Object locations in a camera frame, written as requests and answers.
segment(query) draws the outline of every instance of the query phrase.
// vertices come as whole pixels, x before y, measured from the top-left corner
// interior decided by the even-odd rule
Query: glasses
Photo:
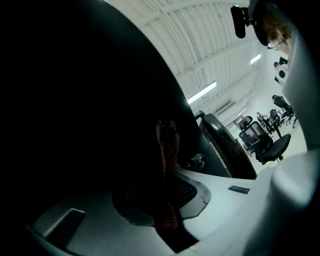
[[[267,41],[268,49],[275,51],[281,51],[284,43],[286,42],[286,40],[282,39],[281,35],[273,28],[268,31]]]

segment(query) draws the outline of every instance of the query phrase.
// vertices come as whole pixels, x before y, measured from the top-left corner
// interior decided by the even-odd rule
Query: black cap
[[[263,17],[266,13],[266,2],[266,0],[251,0],[248,8],[248,14],[252,19],[256,37],[264,46],[268,46],[268,35],[263,30]]]

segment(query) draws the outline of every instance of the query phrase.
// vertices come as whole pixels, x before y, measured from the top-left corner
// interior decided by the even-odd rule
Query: ceiling light
[[[250,64],[255,63],[257,60],[259,60],[261,58],[261,54],[259,54],[258,56],[255,56],[253,59],[250,60]]]
[[[242,110],[242,111],[241,111],[239,114],[237,114],[236,116],[237,116],[237,117],[240,116],[240,115],[242,114],[242,112],[245,111],[247,108],[248,108],[248,107],[246,106],[246,107],[244,108],[244,110]]]
[[[207,87],[199,91],[197,94],[192,96],[190,99],[188,99],[188,103],[191,104],[192,102],[199,99],[201,96],[203,96],[204,94],[206,94],[207,92],[215,88],[216,86],[217,86],[217,82],[214,81],[213,83],[209,84]]]

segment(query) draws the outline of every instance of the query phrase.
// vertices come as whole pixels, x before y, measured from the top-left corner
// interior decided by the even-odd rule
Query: ceiling
[[[190,104],[206,114],[228,108],[226,124],[248,105],[262,52],[252,27],[237,38],[230,8],[249,0],[108,0],[149,38],[189,99],[205,85],[217,86]]]

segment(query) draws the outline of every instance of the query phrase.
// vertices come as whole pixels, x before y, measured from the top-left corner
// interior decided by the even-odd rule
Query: floor
[[[299,124],[299,121],[295,123],[294,128],[292,127],[292,124],[293,124],[293,121],[291,122],[291,124],[288,123],[288,125],[284,124],[281,127],[279,127],[279,131],[282,136],[286,134],[291,134],[291,140],[290,140],[289,146],[286,149],[286,151],[282,154],[284,159],[287,159],[289,157],[292,157],[294,155],[307,151],[305,137],[301,129],[301,126]],[[271,136],[273,141],[276,141],[277,139],[279,139],[279,136],[276,131]],[[254,153],[252,154],[252,157],[249,157],[249,159],[257,174],[265,168],[275,167],[278,164],[277,161],[274,161],[274,162],[267,162],[265,165],[262,165],[258,160],[256,160],[256,156]]]

